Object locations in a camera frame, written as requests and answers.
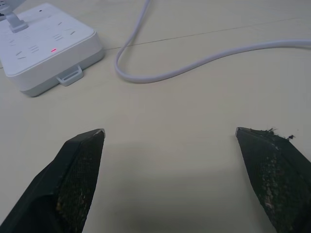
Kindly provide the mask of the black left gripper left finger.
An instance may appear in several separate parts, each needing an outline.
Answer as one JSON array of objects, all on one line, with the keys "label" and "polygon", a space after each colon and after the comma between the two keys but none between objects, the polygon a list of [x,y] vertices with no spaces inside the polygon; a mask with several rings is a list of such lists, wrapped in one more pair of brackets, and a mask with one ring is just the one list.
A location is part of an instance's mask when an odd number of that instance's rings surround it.
[{"label": "black left gripper left finger", "polygon": [[66,141],[26,188],[2,233],[81,233],[94,197],[105,139],[95,129]]}]

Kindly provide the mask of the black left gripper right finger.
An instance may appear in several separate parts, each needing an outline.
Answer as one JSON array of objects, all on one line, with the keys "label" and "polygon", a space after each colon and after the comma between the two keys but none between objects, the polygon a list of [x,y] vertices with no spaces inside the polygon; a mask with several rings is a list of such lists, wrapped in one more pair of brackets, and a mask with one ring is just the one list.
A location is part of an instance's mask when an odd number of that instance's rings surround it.
[{"label": "black left gripper right finger", "polygon": [[236,138],[252,188],[278,233],[311,231],[311,163],[273,129],[238,127]]}]

